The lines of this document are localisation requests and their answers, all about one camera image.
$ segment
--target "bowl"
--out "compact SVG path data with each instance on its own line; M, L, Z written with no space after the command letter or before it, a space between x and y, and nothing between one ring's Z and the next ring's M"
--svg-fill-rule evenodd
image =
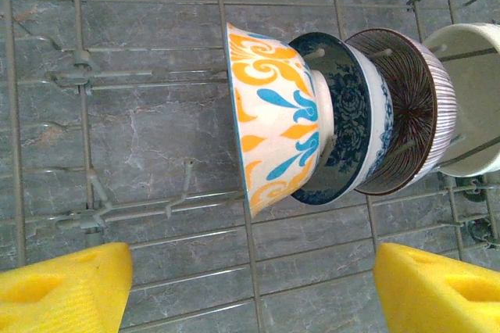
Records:
M285 43L227 24L230 93L252 216L313 174L334 134L327 82Z
M446 163L500 136L500 26L454 24L435 31L424 44L430 48L446 45L437 56L452 79L458 103L454 137L461 135L464 140L446 150L442 159ZM454 177L500 170L500 144L439 170Z
M391 140L391 95L376 67L334 36L303 34L290 46L327 79L337 137L325 164L292 196L309 205L326 204L350 192L382 162Z
M418 181L445 153L455 128L455 92L435 55L399 32L373 28L346 42L367 55L379 55L372 61L387 81L395 118L387 155L356 190L390 194Z

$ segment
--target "dishwasher rack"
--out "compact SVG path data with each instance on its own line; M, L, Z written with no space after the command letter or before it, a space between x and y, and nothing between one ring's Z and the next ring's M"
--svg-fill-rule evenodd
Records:
M14 226L15 227L15 240L16 240L16 264L21 267L27 263L27 251L26 251L26 224L32 224L42 221L56 222L56 226L61 230L83 230L85 233L85 240L87 246L98 245L104 242L103 228L113 225L114 222L137 219L140 217L154 217L159 215L167 215L168 217L175 215L180 212L186 212L196 209L204 209L206 207L219 206L224 208L230 204L242 202L243 192L239 188L232 188L228 190L210 191L210 192L199 192L190 193L190 185L192 179L193 168L196 162L193 159L186 159L184 162L184 182L182 184L182 190L178 193L170 194L164 199L153 199L145 201L136 202L124 202L124 203L113 203L109 194L106 192L103 183L100 180L98 172L96 171L95 165L92 163L91 157L91 125L89 121L88 114L88 100L89 96L93 92L98 91L109 91L109 90L127 90L135 88L161 88L161 87L175 87L179 85L201 85L201 84L224 84L227 82L226 77L220 77L217 71L212 70L210 67L195 67L189 70L178 70L178 71L168 71L168 73L179 73L188 76L187 78L177 79L177 80L166 80L157 81L155 83L134 83L134 82L124 82L121 84L96 84L94 80L97 78L107 78L107 77L151 77L158 74L158 71L153 70L101 70L100 66L93 60L93 54L99 52L119 52L123 50L134 50L136 52L146 52L148 50L154 50L155 48L149 47L90 47L85 48L84 45L84 16L82 15L82 7L86 2L99 2L99 1L115 1L122 2L126 4L137 4L137 3L157 3L160 0L38 0L38 1L54 1L54 2L72 2L75 12L74 20L74 37L76 44L71 47L66 47L65 45L59 45L57 40L51 37L51 35L38 35L32 34L19 20L15 17L16 4L12 4L12 0L3 0L4 8L4 22L5 22L5 45L6 45L6 69L7 69L7 81L0 82L0 88L9 89L9 119L10 125L2 124L0 127L0 132L11 133L11 143L12 143L12 173L2 174L1 178L12 178L13 181L13 194L16 197L15 200L15 216L7 218L0 222L1 227ZM426 0L406 0L405 4L393 5L393 4L383 4L383 3L363 3L363 4L348 4L343 3L342 0L333 0L333 3L304 3L304 2L246 2L246 1L224 1L216 0L214 1L162 1L163 4L182 4L182 5L216 5L219 10L220 24L222 25L222 35L224 35L224 25L226 23L226 12L225 6L227 5L253 5L253 6L290 6L294 8L301 8L305 6L311 7L333 7L334 11L332 15L335 17L338 25L338 34L342 39L347 38L345 30L345 20L342 17L343 10L347 7L357 7L357 8L378 8L378 9L406 9L409 12L414 13L415 25L419 35L420 40L425 37L425 32L423 30L422 24L422 11L426 4ZM447 0L448 1L448 16L451 23L455 23L457 20L457 11L463 9L467 6L472 5L478 0L465 0L464 2L458 2L457 0ZM65 71L47 71L43 79L18 79L16 71L16 53L15 45L17 43L24 42L34 42L43 43L49 45L55 50L59 50L62 53L72 53L73 54L73 69ZM165 47L159 48L159 50L223 50L222 45L210 45L210 46L187 46L187 47ZM34 122L30 124L20 123L19 114L19 86L52 86L63 92L75 91L80 98L80 124L62 124L53 119L44 122ZM26 168L23 167L23 157L21 152L21 129L27 128L57 128L61 131L81 131L83 135L83 154L84 154L84 165L81 166L39 166ZM24 182L23 176L27 174L46 174L46 173L85 173L86 175L86 202L82 202L79 209L72 210L69 212L61 213L51 213L45 215L37 216L27 216L25 214L25 202L24 202ZM454 256L458 253L458 257L461 260L465 258L465 251L467 249L477 249L477 248L488 248L498 244L498 228L496 221L496 213L498 212L493 207L491 201L491 189L498 188L497 184L488 183L486 177L484 178L484 185L470 185L466 187L455 187L454 179L450 177L445 178L444 187L433 192L424 192L413 195L399 195L396 197L389 197L388 199L381 199L374 201L369 196L366 197L366 202L347 206L335 206L328 208L319 212L311 213L301 213L300 217L318 217L327 212L333 210L349 210L354 208L366 207L368 213L368 219L370 224L371 236L367 238L362 238L358 242L372 242L374 250L385 238L390 237L394 234L403 234L409 232L425 231L440 227L453 227L456 237L456 250L443 252L446 256ZM486 195L486 206L487 213L476 214L469 217L460 217L458 210L456 209L455 203L455 193L470 191L470 190L484 190ZM451 207L452 221L450 222L437 222L432 225L421 226L414 229L408 229L404 231L398 231L396 233L391 233L391 235L379 235L377 233L377 225L374 219L374 210L378 206L387 205L396 202L409 201L414 199L422 199L434 195L447 195L449 198L449 205ZM140 212L132 211L131 209L144 207ZM370 270L363 270L360 272L355 272L348 275L343 275L340 277L335 277L327 280L316 281L314 283L309 283L307 285L295 286L292 288L281 289L279 291L262 294L259 284L259 276L257 272L257 266L259 262L272 262L273 260L291 258L303 252L292 253L289 255L276 256L274 258L269 258L266 260L257 259L257 249L255 248L254 237L252 230L262 224L263 222L253 222L249 215L249 211L246 207L243 207L245 221L243 224L234 225L230 227L222 227L219 229L195 232L189 235L178 235L168 238L156 239L145 242L135 242L130 244L132 251L136 249L142 249L150 246L161 245L171 242L187 241L190 239L197 239L209 236L224 235L228 232L234 231L244 231L246 233L247 245L248 245L248 259L247 263L238 264L237 266L224 267L216 270L208 270L205 272L197 274L189 274L183 277L175 277L166 280L154 281L145 284L134 285L131 292L138 292L141 290L146 290L149 288L173 285L180 282L186 282L190 280L195 280L199 278L209 278L213 275L217 275L223 272L237 272L239 270L250 270L252 276L252 296L245 297L243 299L235 300L230 303L225 303L221 305L211 306L208 308L189 311L176 316L168 316L163 319L153 320L149 322L144 322L141 324L131 325L129 327L122 328L123 332L132 331L145 331L151 328L159 328L165 324L178 322L181 320L187 320L194 317L202 317L209 315L211 313L216 313L224 310L230 310L237 308L239 306L244 306L248 304L253 304L255 306L255 322L258 326L258 331L266 331L266 324L263 317L263 302L262 299L269 295L284 294L287 292L292 292L294 290L309 288L312 286L317 286L321 284L327 284L331 282L338 281L339 279L350 279L356 278L364 274L368 274ZM463 241L463 233L460 228L473 220L479 220L481 218L488 218L491 222L491 232L492 238L489 238L485 242L479 242L474 245L465 245ZM270 219L264 222L270 221L287 220L286 217ZM342 246L344 243L335 244L333 246ZM321 251L324 248L307 250L306 252Z

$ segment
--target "orange and blue patterned bowl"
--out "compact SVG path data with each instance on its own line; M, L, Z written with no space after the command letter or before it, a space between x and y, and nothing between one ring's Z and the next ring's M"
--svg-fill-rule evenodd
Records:
M334 135L323 75L285 43L227 24L237 145L248 206L260 210L297 191Z

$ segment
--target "rack wire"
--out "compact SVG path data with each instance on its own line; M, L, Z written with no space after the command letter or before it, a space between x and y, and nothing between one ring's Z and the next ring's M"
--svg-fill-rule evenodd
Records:
M197 209L206 209L208 207L219 207L221 209L227 208L233 203L243 202L243 191L240 189L228 189L221 191L189 193L189 186L191 181L191 169L193 162L188 160L184 164L184 183L182 191L178 194L172 194L164 199L153 199L136 202L113 203L107 196L106 190L102 185L97 168L92 162L91 151L91 124L89 121L88 100L89 95L94 91L106 90L126 90L134 88L161 88L173 86L192 85L205 85L205 84L226 84L227 77L218 77L217 74L212 73L210 68L194 68L187 70L168 70L169 76L173 74L188 75L187 78L165 80L162 78L165 71L158 70L101 70L99 65L93 60L93 56L98 53L108 52L150 52L150 51L217 51L223 50L223 43L225 40L225 24L226 24L226 7L232 5L251 5L251 6L287 6L294 8L301 8L308 6L314 7L327 7L332 8L332 15L335 16L338 26L338 33L341 38L346 38L348 35L345 30L345 19L343 17L344 9L351 8L376 8L376 9L407 9L414 13L415 25L418 32L419 39L422 41L425 36L423 30L423 15L422 11L425 9L443 9L439 7L428 6L424 0L407 0L406 4L384 4L384 3L343 3L342 0L332 0L332 2L256 2L256 1L177 1L177 0L40 0L40 1L54 1L54 2L72 2L74 7L74 37L75 45L70 47L59 45L57 41L46 35L32 34L23 24L14 16L14 9L12 0L3 0L4 13L3 20L5 23L5 57L7 66L7 81L0 82L0 87L8 88L9 90L9 126L2 125L0 132L11 132L11 152L12 152L12 172L0 174L0 178L11 178L13 182L13 191L15 195L15 216L0 221L0 227L15 228L16 239L16 264L21 267L27 263L27 250L26 250L26 224L36 224L41 222L56 222L56 226L61 230L83 230L86 234L87 245L97 245L104 241L102 231L105 227L113 225L113 223L125 220L132 220L143 217L160 217L165 214L170 217L180 212L187 212ZM457 20L456 12L464 7L470 6L478 0L467 0L464 3L457 3L456 0L447 0L448 7L446 11L451 23ZM84 16L82 15L82 6L87 2L118 2L125 4L167 4L167 5L206 5L216 6L220 15L221 33L223 40L219 45L195 45L186 47L151 47L151 46L137 46L137 47L91 47L85 48L84 45ZM22 35L15 37L15 28L20 29ZM71 70L63 71L46 71L44 78L17 78L16 71L16 43L36 42L48 45L50 48L58 50L65 54L73 55L74 68ZM148 81L145 82L125 82L120 84L99 84L95 82L97 78L110 78L110 77L147 77ZM41 89L45 86L55 87L62 93L75 91L80 98L80 123L79 124L62 124L57 119L50 121L39 121L32 123L20 122L20 109L19 109L19 86L37 86ZM83 136L83 164L78 166L57 166L45 165L40 167L23 167L23 157L21 153L21 130L38 127L55 127L61 131L81 131ZM85 202L82 202L81 207L71 211L60 213L41 214L36 216L26 216L25 202L24 202L24 182L25 176L28 174L67 174L67 173L84 173L86 176L86 196ZM491 201L491 190L498 188L498 184L490 184L488 180L484 185L476 186L470 185L466 187L456 187L453 178L446 178L445 186L438 191L425 192L413 195L399 195L396 197L389 197L388 199L381 199L373 201L370 197L366 197L366 201L360 204L352 204L347 206L335 206L319 212L300 213L292 217L278 217L269 220L252 222L249 215L249 209L246 206L244 210L244 222L238 225L231 225L228 227L217 228L213 230L200 231L185 235L175 235L168 238L160 238L155 240L147 240L143 242L130 243L132 251L144 248L152 248L157 245L164 245L167 243L176 243L190 240L197 240L200 238L220 236L224 238L225 235L235 232L243 232L246 235L248 245L248 262L239 263L230 267L222 267L215 270L207 270L195 274L188 274L182 277L173 277L164 280L151 281L142 284L134 285L131 293L148 290L151 288L158 288L162 286L169 286L181 284L202 278L210 278L219 274L237 273L243 271L250 271L252 277L252 296L242 297L230 303L218 304L200 310L192 310L186 313L178 314L175 316L168 316L163 319L153 320L141 324L131 325L122 328L123 332L136 332L146 331L148 329L156 329L163 327L166 324L179 322L195 317L204 317L213 313L221 312L224 310L236 309L241 306L253 305L255 307L255 322L259 332L267 331L266 322L263 314L263 300L275 295L285 295L290 292L296 292L305 288L312 288L318 285L332 284L341 280L348 280L358 278L363 275L369 274L370 270L357 271L351 274L342 275L340 277L333 277L319 281L310 282L306 285L293 286L290 288L283 288L272 292L261 292L261 285L259 283L259 275L257 268L265 264L271 264L278 260L293 260L298 256L303 256L307 253L321 253L323 251L331 250L334 248L353 245L353 244L366 244L372 243L373 250L376 251L378 245L388 238L397 237L398 235L418 233L443 227L453 227L456 238L456 249L442 252L446 256L456 256L461 260L466 258L466 251L470 249L487 248L491 245L498 244L498 228L496 223L496 215L498 210L493 207ZM487 212L481 214L474 214L467 217L460 217L457 210L455 201L455 194L458 192L470 190L484 190L486 195ZM449 199L449 206L451 209L452 220L449 222L437 222L434 224L422 225L412 229L400 230L391 232L388 235L378 234L377 224L375 220L375 210L380 206L393 204L398 202L405 202L414 199L423 199L426 197L436 195L447 195ZM365 238L356 239L354 241L337 243L334 245L327 245L324 247L307 249L305 251L294 252L291 254L272 256L265 259L260 259L257 255L257 249L254 243L254 235L252 231L260 226L282 220L297 219L299 217L305 219L313 219L325 216L332 211L341 212L349 211L351 209L366 208L368 220L370 224L370 236ZM488 218L491 222L492 238L486 242L476 243L474 245L465 245L463 234L460 230L466 223L472 220L479 220L481 218Z

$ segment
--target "dish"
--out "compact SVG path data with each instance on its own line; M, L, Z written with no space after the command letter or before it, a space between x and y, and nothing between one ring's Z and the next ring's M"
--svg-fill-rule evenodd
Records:
M292 196L309 205L326 204L354 189L382 162L391 139L391 95L375 66L334 36L303 34L290 46L301 56L324 51L308 64L327 79L337 141L325 165Z
M500 136L500 26L454 24L437 30L424 44L430 48L447 47L438 57L444 61L457 96L458 117L453 136L465 137L446 150L443 161L461 156ZM456 58L475 51L489 52ZM500 144L439 170L454 177L473 177L500 170Z
M303 186L334 133L327 82L281 41L227 24L245 195L254 217Z
M391 92L394 130L387 155L372 176L357 187L367 195L386 195L427 174L452 139L456 100L443 65L426 47L394 30L364 30L346 41L372 55Z

